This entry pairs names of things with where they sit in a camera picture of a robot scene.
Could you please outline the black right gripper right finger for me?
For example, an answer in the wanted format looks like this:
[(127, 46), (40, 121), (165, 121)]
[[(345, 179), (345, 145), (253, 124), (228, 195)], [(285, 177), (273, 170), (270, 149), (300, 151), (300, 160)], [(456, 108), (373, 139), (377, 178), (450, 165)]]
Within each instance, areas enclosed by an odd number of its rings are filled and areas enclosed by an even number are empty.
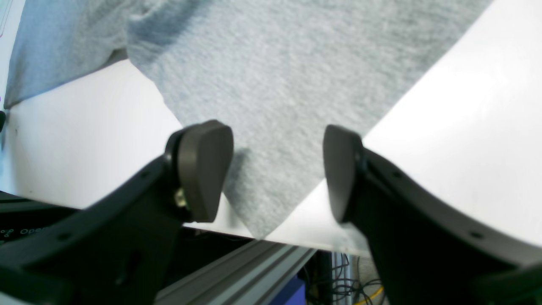
[(365, 237), (392, 305), (540, 305), (541, 247), (447, 205), (350, 129), (325, 128), (323, 157), (332, 215)]

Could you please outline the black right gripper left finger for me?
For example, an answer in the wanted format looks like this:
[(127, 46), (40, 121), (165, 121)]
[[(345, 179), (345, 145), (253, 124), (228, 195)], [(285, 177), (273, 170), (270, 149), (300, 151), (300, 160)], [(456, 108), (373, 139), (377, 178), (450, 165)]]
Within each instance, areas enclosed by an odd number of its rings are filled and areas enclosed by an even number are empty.
[(151, 305), (182, 224), (215, 220), (233, 152), (218, 120), (173, 133), (99, 202), (2, 245), (1, 293), (33, 305)]

